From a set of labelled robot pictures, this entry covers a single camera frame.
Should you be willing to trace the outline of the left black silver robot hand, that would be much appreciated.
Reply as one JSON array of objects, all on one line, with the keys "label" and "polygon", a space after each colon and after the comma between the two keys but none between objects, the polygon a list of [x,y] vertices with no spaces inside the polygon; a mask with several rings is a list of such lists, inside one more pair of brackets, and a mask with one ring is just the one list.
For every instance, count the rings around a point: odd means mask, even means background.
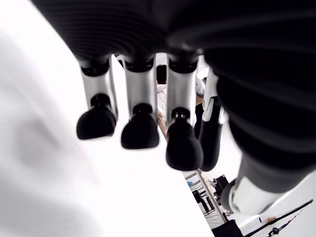
[{"label": "left black silver robot hand", "polygon": [[316,168],[313,0],[36,0],[80,65],[88,110],[77,136],[111,136],[118,120],[111,56],[123,57],[126,149],[159,143],[155,55],[167,55],[166,161],[211,170],[220,116],[242,152],[228,211],[258,215]]}]

